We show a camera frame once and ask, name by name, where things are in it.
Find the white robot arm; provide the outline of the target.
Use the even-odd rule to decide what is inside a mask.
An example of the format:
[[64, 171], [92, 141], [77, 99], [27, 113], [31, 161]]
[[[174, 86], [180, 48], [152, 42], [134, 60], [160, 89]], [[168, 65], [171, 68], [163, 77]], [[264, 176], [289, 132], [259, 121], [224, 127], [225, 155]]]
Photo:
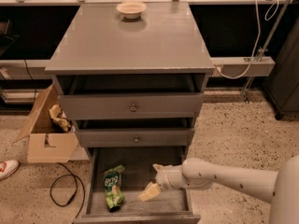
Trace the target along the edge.
[[164, 190], [209, 189], [218, 183], [269, 203], [269, 224], [299, 224], [299, 156], [288, 159], [278, 171], [218, 165], [199, 158], [153, 168], [155, 181], [139, 194], [142, 202]]

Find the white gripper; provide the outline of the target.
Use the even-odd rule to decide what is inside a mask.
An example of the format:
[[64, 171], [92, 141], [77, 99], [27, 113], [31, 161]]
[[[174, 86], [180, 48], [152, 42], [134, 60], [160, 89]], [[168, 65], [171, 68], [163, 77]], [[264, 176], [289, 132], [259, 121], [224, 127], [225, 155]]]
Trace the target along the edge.
[[182, 173], [180, 165], [166, 165], [154, 163], [153, 168], [157, 172], [156, 183], [148, 183], [146, 188], [139, 194], [138, 199], [146, 202], [161, 193], [161, 189], [185, 189], [187, 180]]

